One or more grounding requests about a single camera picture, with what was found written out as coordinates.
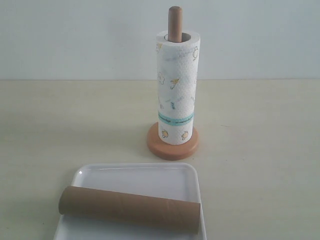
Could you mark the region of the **patterned paper towel roll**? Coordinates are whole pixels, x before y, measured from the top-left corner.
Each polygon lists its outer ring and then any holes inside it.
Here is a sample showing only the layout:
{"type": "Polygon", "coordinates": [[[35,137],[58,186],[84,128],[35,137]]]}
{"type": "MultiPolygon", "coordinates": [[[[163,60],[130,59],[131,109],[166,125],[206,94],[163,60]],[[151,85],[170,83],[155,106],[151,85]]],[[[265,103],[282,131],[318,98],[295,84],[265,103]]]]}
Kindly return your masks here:
{"type": "Polygon", "coordinates": [[[181,40],[169,41],[167,31],[156,36],[158,135],[170,145],[182,145],[193,135],[201,38],[187,31],[181,40]]]}

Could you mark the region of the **brown cardboard tube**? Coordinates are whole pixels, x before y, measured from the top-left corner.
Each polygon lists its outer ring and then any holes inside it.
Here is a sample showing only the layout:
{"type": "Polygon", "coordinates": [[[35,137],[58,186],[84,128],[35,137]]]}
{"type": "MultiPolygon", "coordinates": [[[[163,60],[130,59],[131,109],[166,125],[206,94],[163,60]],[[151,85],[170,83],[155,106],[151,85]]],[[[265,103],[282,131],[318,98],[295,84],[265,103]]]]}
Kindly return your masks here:
{"type": "Polygon", "coordinates": [[[201,205],[197,202],[68,186],[59,199],[61,215],[156,227],[197,234],[201,205]]]}

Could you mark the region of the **wooden paper towel holder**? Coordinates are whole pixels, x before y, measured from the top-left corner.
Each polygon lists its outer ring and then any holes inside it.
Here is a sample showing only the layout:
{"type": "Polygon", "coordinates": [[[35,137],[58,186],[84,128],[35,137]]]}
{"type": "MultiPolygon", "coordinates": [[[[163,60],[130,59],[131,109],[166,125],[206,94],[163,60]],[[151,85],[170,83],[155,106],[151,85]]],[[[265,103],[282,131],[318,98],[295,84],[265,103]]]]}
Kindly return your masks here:
{"type": "MultiPolygon", "coordinates": [[[[168,40],[173,43],[182,42],[183,10],[179,6],[172,6],[168,10],[168,40]]],[[[147,146],[156,156],[170,161],[182,160],[191,156],[197,149],[199,134],[194,127],[189,141],[180,145],[171,145],[162,141],[159,137],[159,118],[147,133],[147,146]]]]}

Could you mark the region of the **white plastic tray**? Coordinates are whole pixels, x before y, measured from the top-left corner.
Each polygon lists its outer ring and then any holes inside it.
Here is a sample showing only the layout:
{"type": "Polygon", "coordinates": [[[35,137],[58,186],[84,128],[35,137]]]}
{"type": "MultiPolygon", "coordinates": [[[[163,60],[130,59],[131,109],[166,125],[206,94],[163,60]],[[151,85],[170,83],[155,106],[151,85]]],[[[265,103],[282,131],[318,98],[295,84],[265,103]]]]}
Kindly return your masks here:
{"type": "MultiPolygon", "coordinates": [[[[74,174],[76,187],[201,202],[196,170],[183,162],[87,164],[74,174]]],[[[177,233],[131,224],[61,216],[56,240],[205,240],[204,218],[198,234],[177,233]]]]}

